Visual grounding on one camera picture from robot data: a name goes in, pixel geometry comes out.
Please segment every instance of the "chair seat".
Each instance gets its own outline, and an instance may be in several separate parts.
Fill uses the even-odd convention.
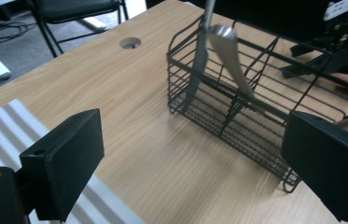
[[[119,0],[44,0],[39,2],[39,12],[49,23],[84,18],[101,12],[115,11],[119,7]]]

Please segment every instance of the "cable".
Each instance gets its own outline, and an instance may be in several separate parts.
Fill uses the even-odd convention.
[[[17,21],[0,24],[0,31],[6,30],[6,29],[14,29],[17,32],[14,35],[0,36],[0,43],[4,43],[14,38],[17,38],[19,36],[25,35],[28,31],[34,29],[35,27],[36,27],[35,23],[26,24],[26,23],[17,22]]]

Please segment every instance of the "striped cloth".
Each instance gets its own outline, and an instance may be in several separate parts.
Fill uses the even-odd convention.
[[[19,155],[48,133],[19,101],[0,107],[0,166],[18,171]],[[35,211],[29,216],[31,223],[59,223],[39,221]],[[145,223],[113,193],[96,175],[93,175],[66,223]]]

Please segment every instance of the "black wire basket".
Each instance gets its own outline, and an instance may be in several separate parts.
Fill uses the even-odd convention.
[[[194,121],[248,158],[283,180],[284,190],[293,192],[300,178],[281,157],[281,144],[288,114],[299,110],[331,122],[348,118],[348,83],[315,71],[301,60],[282,53],[289,41],[268,35],[271,41],[254,43],[238,39],[241,67],[258,102],[240,91],[230,74],[208,47],[208,62],[189,107],[184,108],[202,18],[198,18],[172,39],[167,53],[168,106]],[[241,23],[232,24],[241,29]],[[292,74],[293,68],[312,72]],[[332,82],[345,87],[337,91]]]

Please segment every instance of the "floor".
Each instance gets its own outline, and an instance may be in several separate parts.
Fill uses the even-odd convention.
[[[126,0],[126,4],[130,18],[146,10],[145,0]],[[112,28],[117,25],[117,13],[111,13],[97,18],[104,22],[107,28]],[[24,11],[14,16],[11,21],[5,23],[19,26],[21,32],[27,31],[17,38],[0,43],[0,60],[11,72],[9,79],[0,80],[0,86],[5,85],[15,78],[53,59],[40,30],[35,26],[35,19],[29,11]],[[17,35],[19,33],[19,27],[12,27],[0,31],[0,37]],[[51,29],[58,38],[90,32],[90,27],[79,21],[54,25]],[[93,36],[64,43],[62,45],[63,50],[68,51],[73,49],[91,38],[93,38]]]

